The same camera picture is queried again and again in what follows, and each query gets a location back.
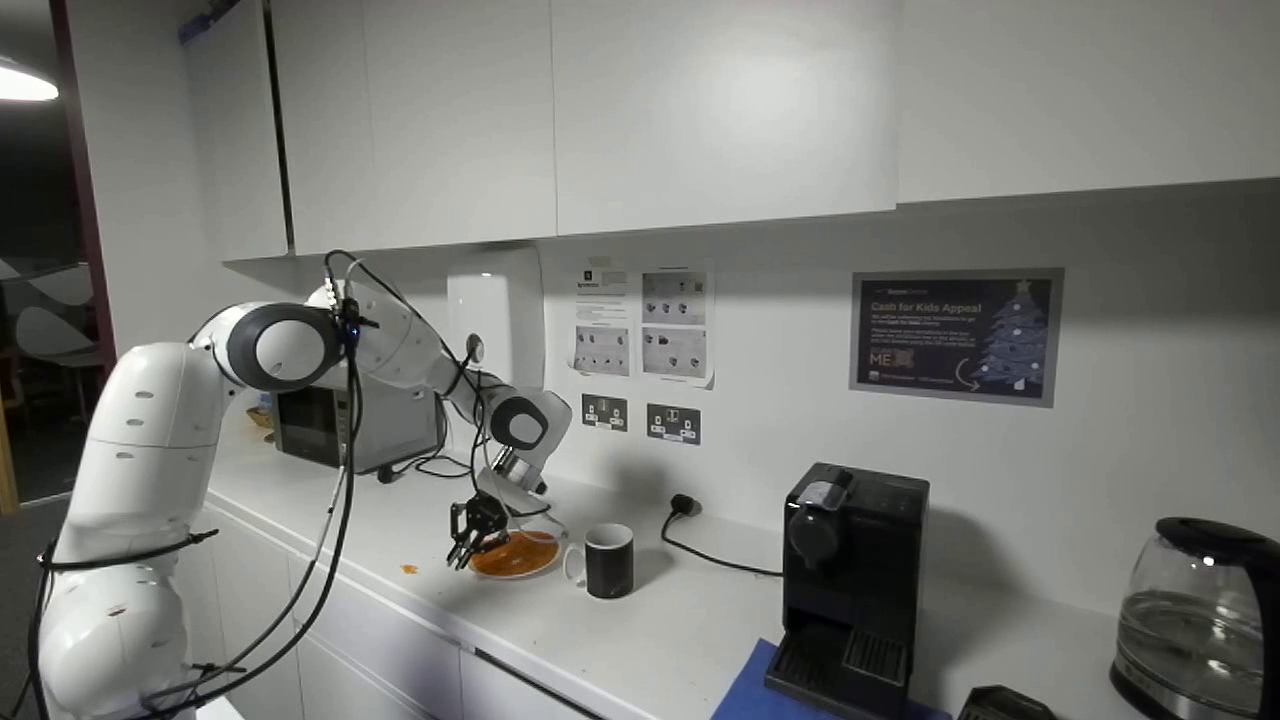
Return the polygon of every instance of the power cord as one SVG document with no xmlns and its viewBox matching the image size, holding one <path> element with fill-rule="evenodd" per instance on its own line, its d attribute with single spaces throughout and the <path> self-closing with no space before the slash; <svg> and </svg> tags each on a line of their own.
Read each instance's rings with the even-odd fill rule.
<svg viewBox="0 0 1280 720">
<path fill-rule="evenodd" d="M 659 529 L 659 539 L 673 545 L 673 549 L 680 549 L 680 550 L 688 550 L 688 556 L 694 556 L 694 559 L 708 559 L 708 565 L 719 565 L 719 569 L 733 569 L 733 571 L 782 577 L 782 571 L 774 571 L 774 569 L 734 565 L 734 559 L 722 559 L 722 556 L 712 556 L 712 550 L 700 550 L 700 549 L 677 539 L 677 537 L 673 537 L 673 518 L 694 516 L 694 512 L 705 512 L 705 508 L 700 508 L 693 495 L 677 492 L 677 495 L 673 495 L 673 512 L 669 512 L 669 518 L 663 518 L 663 529 Z"/>
</svg>

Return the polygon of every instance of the wall-mounted display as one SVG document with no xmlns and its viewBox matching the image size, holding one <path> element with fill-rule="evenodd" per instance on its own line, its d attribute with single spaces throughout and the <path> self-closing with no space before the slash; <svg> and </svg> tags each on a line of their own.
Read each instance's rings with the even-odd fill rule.
<svg viewBox="0 0 1280 720">
<path fill-rule="evenodd" d="M 850 389 L 1050 400 L 1065 270 L 850 275 Z"/>
</svg>

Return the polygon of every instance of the orange plate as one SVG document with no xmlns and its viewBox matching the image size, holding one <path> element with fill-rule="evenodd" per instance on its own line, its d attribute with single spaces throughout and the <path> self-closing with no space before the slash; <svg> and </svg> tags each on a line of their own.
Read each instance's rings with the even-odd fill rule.
<svg viewBox="0 0 1280 720">
<path fill-rule="evenodd" d="M 472 556 L 476 577 L 536 577 L 559 559 L 552 532 L 511 532 L 503 545 Z"/>
</svg>

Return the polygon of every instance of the ceiling light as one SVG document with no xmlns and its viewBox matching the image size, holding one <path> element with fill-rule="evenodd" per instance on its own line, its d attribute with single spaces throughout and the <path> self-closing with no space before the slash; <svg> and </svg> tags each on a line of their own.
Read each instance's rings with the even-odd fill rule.
<svg viewBox="0 0 1280 720">
<path fill-rule="evenodd" d="M 0 104 L 47 104 L 57 82 L 0 55 Z"/>
</svg>

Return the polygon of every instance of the black cup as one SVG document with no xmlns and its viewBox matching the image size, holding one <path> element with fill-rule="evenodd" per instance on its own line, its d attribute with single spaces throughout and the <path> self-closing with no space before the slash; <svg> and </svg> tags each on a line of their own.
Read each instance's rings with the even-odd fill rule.
<svg viewBox="0 0 1280 720">
<path fill-rule="evenodd" d="M 600 600 L 626 595 L 636 585 L 636 550 L 632 550 L 632 529 L 626 525 L 596 525 L 584 537 L 584 580 L 586 593 Z"/>
</svg>

